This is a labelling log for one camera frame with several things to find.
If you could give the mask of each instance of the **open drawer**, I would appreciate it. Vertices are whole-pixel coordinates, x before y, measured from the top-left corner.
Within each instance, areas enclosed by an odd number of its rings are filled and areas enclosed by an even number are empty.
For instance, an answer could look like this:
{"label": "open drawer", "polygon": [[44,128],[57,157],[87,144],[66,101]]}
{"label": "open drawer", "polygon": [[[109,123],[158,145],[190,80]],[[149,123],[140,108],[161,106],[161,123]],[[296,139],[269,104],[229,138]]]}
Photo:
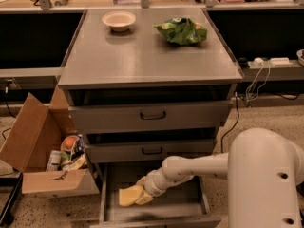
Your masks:
{"label": "open drawer", "polygon": [[91,227],[216,227],[220,217],[208,214],[208,202],[199,178],[168,189],[146,205],[119,206],[119,189],[132,186],[161,164],[161,161],[107,164],[104,169],[100,224]]}

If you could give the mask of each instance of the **can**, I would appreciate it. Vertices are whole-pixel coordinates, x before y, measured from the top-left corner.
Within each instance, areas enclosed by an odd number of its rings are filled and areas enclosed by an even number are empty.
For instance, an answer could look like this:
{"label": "can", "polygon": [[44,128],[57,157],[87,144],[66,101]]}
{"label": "can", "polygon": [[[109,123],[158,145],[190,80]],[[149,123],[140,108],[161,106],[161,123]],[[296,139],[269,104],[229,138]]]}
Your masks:
{"label": "can", "polygon": [[47,170],[46,171],[57,171],[61,163],[61,151],[52,150],[50,152]]}

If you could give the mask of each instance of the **power strip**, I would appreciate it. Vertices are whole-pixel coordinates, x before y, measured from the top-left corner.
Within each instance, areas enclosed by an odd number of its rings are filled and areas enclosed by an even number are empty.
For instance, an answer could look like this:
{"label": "power strip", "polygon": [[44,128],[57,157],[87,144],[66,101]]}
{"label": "power strip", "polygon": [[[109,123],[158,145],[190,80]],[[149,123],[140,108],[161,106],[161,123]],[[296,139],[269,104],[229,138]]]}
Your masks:
{"label": "power strip", "polygon": [[291,67],[293,64],[287,57],[272,58],[269,62],[272,67]]}

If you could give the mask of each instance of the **electrical outlet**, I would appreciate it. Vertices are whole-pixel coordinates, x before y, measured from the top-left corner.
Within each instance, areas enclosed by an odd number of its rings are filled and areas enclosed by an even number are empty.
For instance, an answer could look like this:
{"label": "electrical outlet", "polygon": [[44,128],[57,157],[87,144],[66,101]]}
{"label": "electrical outlet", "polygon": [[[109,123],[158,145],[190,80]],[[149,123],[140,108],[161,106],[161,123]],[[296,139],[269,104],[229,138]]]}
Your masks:
{"label": "electrical outlet", "polygon": [[270,64],[272,67],[291,67],[293,65],[287,57],[272,58]]}
{"label": "electrical outlet", "polygon": [[17,81],[14,78],[5,79],[5,81],[9,85],[9,88],[20,89],[20,86],[18,85]]}

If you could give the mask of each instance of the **white cord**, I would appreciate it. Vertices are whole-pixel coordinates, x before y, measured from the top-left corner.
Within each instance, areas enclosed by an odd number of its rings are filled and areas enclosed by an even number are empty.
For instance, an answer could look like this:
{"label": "white cord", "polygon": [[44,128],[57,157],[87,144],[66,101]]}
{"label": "white cord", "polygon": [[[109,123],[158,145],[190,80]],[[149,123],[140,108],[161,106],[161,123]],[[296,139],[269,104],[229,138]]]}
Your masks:
{"label": "white cord", "polygon": [[262,66],[262,68],[259,70],[259,72],[257,73],[255,79],[253,80],[253,82],[252,82],[252,83],[247,87],[247,89],[246,89],[246,99],[245,99],[246,103],[249,103],[249,102],[251,102],[251,101],[256,100],[256,99],[258,98],[259,90],[260,90],[263,86],[266,85],[266,82],[267,82],[268,77],[269,77],[269,75],[270,75],[270,63],[269,63],[269,60],[267,61],[268,73],[267,73],[266,79],[265,79],[264,83],[263,83],[262,85],[260,85],[260,86],[257,88],[256,96],[255,96],[254,98],[250,99],[250,98],[251,98],[251,97],[250,97],[250,94],[252,94],[252,93],[254,92],[254,90],[255,90],[255,88],[256,88],[256,85],[257,85],[257,77],[258,77],[258,75],[260,74],[260,72],[265,68],[265,61],[264,61],[262,64],[263,64],[263,66]]}

